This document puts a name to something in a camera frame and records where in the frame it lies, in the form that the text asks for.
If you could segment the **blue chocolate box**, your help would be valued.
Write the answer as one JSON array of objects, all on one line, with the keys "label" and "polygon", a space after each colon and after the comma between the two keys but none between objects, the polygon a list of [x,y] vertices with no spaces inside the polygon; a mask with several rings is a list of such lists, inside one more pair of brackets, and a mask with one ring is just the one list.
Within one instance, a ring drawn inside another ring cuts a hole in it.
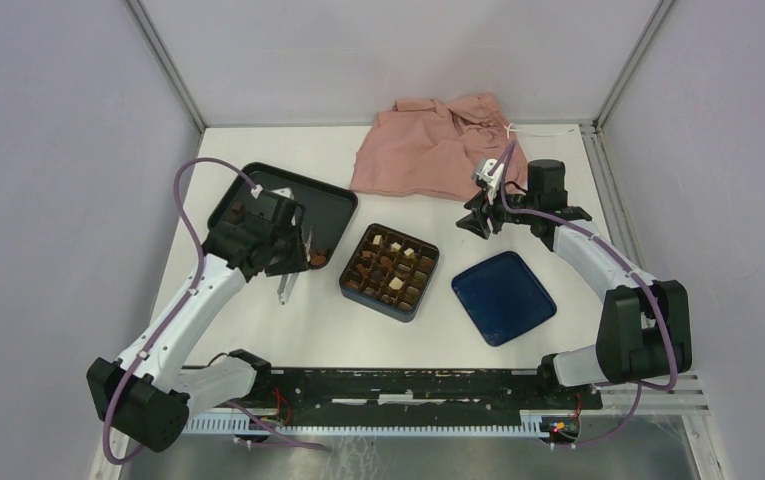
[{"label": "blue chocolate box", "polygon": [[402,323],[414,320],[440,263],[440,250],[379,223],[370,224],[344,267],[342,295]]}]

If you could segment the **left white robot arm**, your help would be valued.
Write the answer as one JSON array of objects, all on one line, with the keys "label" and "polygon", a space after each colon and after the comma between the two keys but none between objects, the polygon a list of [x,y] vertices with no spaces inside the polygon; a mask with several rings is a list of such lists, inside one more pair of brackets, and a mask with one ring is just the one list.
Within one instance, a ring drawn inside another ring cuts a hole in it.
[{"label": "left white robot arm", "polygon": [[256,275],[289,275],[306,268],[304,207],[288,188],[254,189],[195,244],[197,264],[171,303],[113,360],[96,359],[87,381],[103,423],[103,449],[118,431],[153,452],[172,445],[190,418],[232,400],[264,405],[271,379],[235,356],[198,370],[183,366],[224,306]]}]

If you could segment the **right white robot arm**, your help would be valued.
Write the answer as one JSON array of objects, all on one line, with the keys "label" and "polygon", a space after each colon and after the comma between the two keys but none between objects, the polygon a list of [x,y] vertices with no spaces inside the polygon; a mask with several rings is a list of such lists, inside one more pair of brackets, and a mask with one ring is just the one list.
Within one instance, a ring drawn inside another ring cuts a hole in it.
[{"label": "right white robot arm", "polygon": [[597,295],[602,312],[593,344],[547,355],[535,382],[549,408],[570,401],[576,387],[635,383],[668,391],[692,363],[689,301],[676,280],[661,281],[632,263],[600,232],[587,211],[568,202],[565,165],[552,159],[528,165],[528,185],[507,191],[507,163],[483,159],[472,179],[478,193],[457,227],[487,239],[506,224],[526,225],[569,264]]}]

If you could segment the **silver metal tongs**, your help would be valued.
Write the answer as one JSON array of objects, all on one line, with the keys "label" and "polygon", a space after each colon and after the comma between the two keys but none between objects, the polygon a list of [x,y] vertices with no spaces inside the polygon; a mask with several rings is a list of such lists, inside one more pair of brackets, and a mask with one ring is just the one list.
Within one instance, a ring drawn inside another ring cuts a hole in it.
[{"label": "silver metal tongs", "polygon": [[282,276],[282,279],[280,281],[280,284],[277,290],[278,299],[281,305],[288,304],[292,291],[294,289],[294,286],[300,274],[308,269],[308,265],[311,258],[310,251],[311,251],[311,244],[313,241],[313,237],[314,237],[313,229],[309,228],[308,235],[302,244],[302,250],[301,250],[302,260],[303,260],[302,266],[299,267],[297,271],[294,271],[292,273],[285,274]]}]

